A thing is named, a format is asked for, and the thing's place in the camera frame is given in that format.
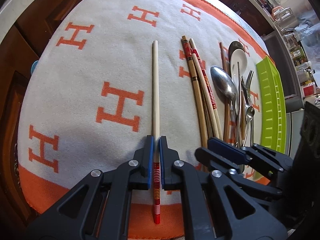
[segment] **lime green plastic tray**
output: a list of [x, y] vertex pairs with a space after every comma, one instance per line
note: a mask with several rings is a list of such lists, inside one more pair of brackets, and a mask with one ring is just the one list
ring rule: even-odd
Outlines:
[[257, 65], [262, 101], [261, 145], [284, 153], [286, 116], [282, 83], [279, 72], [266, 56]]

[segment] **blue object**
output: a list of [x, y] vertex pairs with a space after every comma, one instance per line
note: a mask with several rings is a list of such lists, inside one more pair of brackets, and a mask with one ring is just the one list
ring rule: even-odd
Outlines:
[[37, 66], [37, 64], [38, 64], [38, 60], [36, 60], [33, 64], [32, 64], [32, 66], [31, 66], [31, 70], [30, 70], [30, 73], [31, 73], [31, 75], [32, 75], [32, 73], [34, 72], [34, 70], [35, 70], [35, 68], [36, 68], [36, 66]]
[[248, 164], [250, 161], [245, 151], [233, 147], [218, 138], [208, 140], [208, 149], [237, 165]]
[[150, 146], [150, 156], [149, 156], [149, 173], [148, 173], [148, 188], [151, 187], [151, 177], [152, 177], [152, 164], [153, 164], [153, 147], [154, 147], [154, 140], [153, 136], [151, 136], [152, 141], [151, 141], [151, 146]]
[[164, 161], [163, 161], [163, 149], [162, 149], [162, 143], [161, 143], [161, 137], [159, 138], [159, 147], [160, 147], [160, 171], [161, 171], [161, 184], [162, 188], [164, 188]]

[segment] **wooden chopstick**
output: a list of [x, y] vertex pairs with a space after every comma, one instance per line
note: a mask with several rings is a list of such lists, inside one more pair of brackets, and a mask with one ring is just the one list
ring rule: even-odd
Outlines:
[[153, 41], [153, 217], [154, 223], [160, 223], [160, 105], [159, 105], [159, 61], [158, 41]]
[[[222, 58], [222, 68], [225, 72], [227, 72], [230, 75], [230, 67], [227, 66], [222, 42], [219, 42], [219, 45], [220, 45], [221, 58]], [[225, 142], [229, 141], [230, 121], [231, 121], [230, 103], [229, 103], [229, 99], [226, 98], [226, 101], [224, 103], [224, 130], [223, 130], [223, 140]]]
[[[205, 102], [205, 95], [203, 93], [202, 87], [200, 87], [200, 89], [201, 89], [202, 102]], [[212, 138], [214, 136], [214, 133], [213, 133], [213, 128], [212, 128], [211, 119], [210, 119], [210, 115], [209, 115], [208, 105], [204, 104], [203, 108], [204, 108], [205, 122], [207, 124], [208, 138]]]
[[189, 44], [185, 35], [182, 36], [182, 46], [183, 46], [184, 53], [185, 53], [187, 60], [188, 60], [188, 66], [189, 66], [189, 70], [190, 70], [193, 91], [194, 91], [195, 97], [196, 97], [196, 108], [197, 108], [198, 118], [199, 118], [201, 146], [207, 148], [207, 144], [208, 144], [207, 125], [205, 122], [205, 115], [204, 115], [204, 108], [203, 108], [203, 103], [202, 103], [202, 98], [201, 98], [199, 77], [197, 75], [196, 67], [195, 67], [193, 59], [192, 59], [191, 47], [190, 47], [190, 44]]
[[202, 65], [199, 53], [196, 49], [196, 45], [195, 45], [195, 42], [193, 41], [193, 39], [190, 39], [190, 43], [191, 43], [191, 46], [193, 49], [193, 54], [195, 54], [195, 55], [192, 54], [192, 57], [193, 57], [193, 61], [194, 61], [195, 65], [196, 65], [198, 75], [200, 77], [200, 81], [201, 81], [202, 89], [203, 89], [203, 92], [205, 95], [205, 99], [207, 101], [207, 106], [208, 106], [208, 110], [209, 110], [209, 114], [210, 114], [210, 118], [211, 118], [211, 123], [213, 125], [214, 136], [217, 137], [218, 139], [222, 140], [222, 131], [221, 131], [221, 126], [220, 126], [218, 110], [217, 110], [216, 103], [214, 101], [211, 86], [209, 84], [208, 77], [205, 73], [204, 67]]

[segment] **table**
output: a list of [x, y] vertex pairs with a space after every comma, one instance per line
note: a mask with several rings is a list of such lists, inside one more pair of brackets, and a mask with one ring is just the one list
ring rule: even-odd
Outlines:
[[[217, 0], [83, 0], [52, 36], [31, 77], [18, 132], [19, 173], [28, 203], [44, 212], [93, 169], [129, 160], [152, 125], [152, 42], [159, 43], [160, 134], [194, 166], [199, 125], [181, 36], [193, 38], [209, 67], [219, 42], [243, 43], [250, 69], [267, 55], [260, 37]], [[221, 125], [224, 97], [213, 89]], [[255, 140], [261, 136], [257, 75], [252, 80]], [[161, 224], [152, 193], [134, 192], [130, 238], [183, 234], [179, 192], [161, 191]]]

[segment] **bolt head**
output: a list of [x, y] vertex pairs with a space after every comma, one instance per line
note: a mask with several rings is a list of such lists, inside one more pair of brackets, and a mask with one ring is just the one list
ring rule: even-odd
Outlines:
[[237, 174], [238, 173], [235, 169], [229, 169], [228, 172], [230, 174]]
[[222, 175], [222, 172], [219, 170], [214, 170], [211, 172], [211, 175], [214, 176], [215, 178], [220, 178]]
[[101, 175], [101, 171], [93, 170], [93, 171], [91, 171], [90, 174], [91, 174], [92, 177], [99, 177]]
[[184, 165], [184, 162], [182, 160], [176, 160], [173, 164], [174, 166], [182, 167]]
[[132, 167], [138, 166], [139, 162], [137, 160], [131, 160], [129, 161], [129, 165]]

